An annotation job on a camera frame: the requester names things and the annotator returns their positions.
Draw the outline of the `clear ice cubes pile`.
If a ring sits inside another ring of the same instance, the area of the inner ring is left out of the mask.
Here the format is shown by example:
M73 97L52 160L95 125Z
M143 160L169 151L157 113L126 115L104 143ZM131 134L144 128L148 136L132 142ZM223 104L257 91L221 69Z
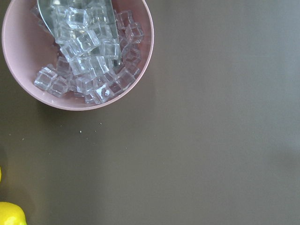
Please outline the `clear ice cubes pile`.
M144 33L131 10L117 12L106 0L52 0L48 8L58 59L37 72L37 88L99 105L136 81Z

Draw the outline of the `pink bowl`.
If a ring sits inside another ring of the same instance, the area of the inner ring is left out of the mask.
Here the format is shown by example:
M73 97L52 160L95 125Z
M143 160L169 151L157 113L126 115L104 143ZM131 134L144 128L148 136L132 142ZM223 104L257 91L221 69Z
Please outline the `pink bowl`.
M117 11L131 10L144 32L140 43L141 69L136 81L121 95L101 104L86 104L69 93L61 98L44 92L34 86L38 70L48 63L56 63L57 55L52 47L53 37L38 25L38 19L30 12L35 0L12 0L6 10L2 25L2 50L7 66L19 85L38 101L68 111L94 110L121 99L133 89L144 75L151 59L154 46L154 25L149 7L144 0L114 0Z

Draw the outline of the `metal scoop in bowl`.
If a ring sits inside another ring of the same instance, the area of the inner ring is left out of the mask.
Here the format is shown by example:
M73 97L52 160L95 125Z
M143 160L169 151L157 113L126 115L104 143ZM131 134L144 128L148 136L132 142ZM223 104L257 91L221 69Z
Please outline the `metal scoop in bowl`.
M103 56L121 63L120 43L110 0L39 0L37 6L67 61Z

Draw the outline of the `yellow lemon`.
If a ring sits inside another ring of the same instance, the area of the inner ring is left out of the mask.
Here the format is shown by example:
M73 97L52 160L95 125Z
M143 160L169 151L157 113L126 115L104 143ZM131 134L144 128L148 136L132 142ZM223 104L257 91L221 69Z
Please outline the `yellow lemon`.
M26 225L26 217L22 208L10 202L0 202L1 225Z

